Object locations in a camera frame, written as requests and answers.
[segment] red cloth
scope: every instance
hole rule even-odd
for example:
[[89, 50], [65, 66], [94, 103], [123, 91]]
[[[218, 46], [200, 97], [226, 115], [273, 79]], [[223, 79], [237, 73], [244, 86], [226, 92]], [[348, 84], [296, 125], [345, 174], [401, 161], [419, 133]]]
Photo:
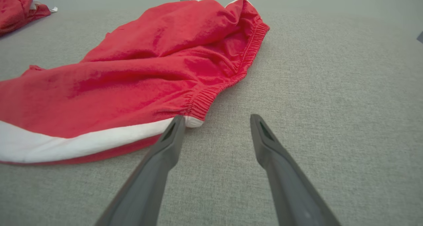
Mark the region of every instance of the red cloth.
[[30, 9], [33, 0], [0, 0], [0, 36], [50, 15], [46, 5]]
[[[0, 138], [9, 143], [0, 140], [0, 161], [101, 160], [151, 145], [176, 115], [201, 125], [218, 93], [245, 77], [268, 30], [247, 0], [167, 3], [108, 33], [79, 63], [32, 65], [0, 82]], [[133, 126], [146, 134], [127, 134]], [[102, 149], [98, 136], [115, 145]]]

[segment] gray carpet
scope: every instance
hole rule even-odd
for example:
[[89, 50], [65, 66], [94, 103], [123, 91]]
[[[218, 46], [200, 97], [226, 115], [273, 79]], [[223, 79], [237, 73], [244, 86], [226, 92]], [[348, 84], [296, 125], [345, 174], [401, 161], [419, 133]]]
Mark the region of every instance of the gray carpet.
[[[58, 12], [0, 38], [1, 79], [78, 62], [140, 12]], [[262, 13], [247, 77], [187, 131], [158, 225], [277, 225], [260, 114], [346, 226], [423, 222], [423, 45], [371, 19]], [[74, 166], [0, 165], [0, 225], [92, 225], [146, 150]]]

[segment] white trim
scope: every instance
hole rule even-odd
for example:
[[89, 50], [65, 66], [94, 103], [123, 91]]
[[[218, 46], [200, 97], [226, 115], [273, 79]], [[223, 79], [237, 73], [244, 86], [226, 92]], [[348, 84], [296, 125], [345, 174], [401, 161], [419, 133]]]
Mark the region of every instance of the white trim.
[[[52, 137], [0, 121], [0, 161], [43, 163], [82, 157], [162, 134], [173, 118], [90, 132], [73, 138]], [[187, 127], [203, 121], [186, 116]]]
[[[232, 4], [232, 3], [236, 2], [236, 1], [237, 1], [237, 0], [234, 0], [234, 1], [230, 2], [228, 5], [230, 5], [230, 4]], [[251, 2], [250, 2], [249, 0], [246, 0], [246, 1], [248, 1], [248, 3], [250, 3], [250, 4], [251, 4]], [[226, 8], [228, 5], [226, 5], [226, 6], [225, 6], [225, 8]], [[252, 6], [252, 4], [251, 4], [251, 6]], [[254, 6], [253, 6], [253, 7], [254, 7]]]
[[[38, 0], [34, 0], [31, 3], [31, 6], [29, 7], [30, 10], [36, 10], [38, 5], [42, 5], [41, 2], [39, 2]], [[56, 13], [58, 8], [55, 6], [53, 9], [50, 9], [50, 7], [48, 7], [48, 9], [50, 10], [51, 13]]]

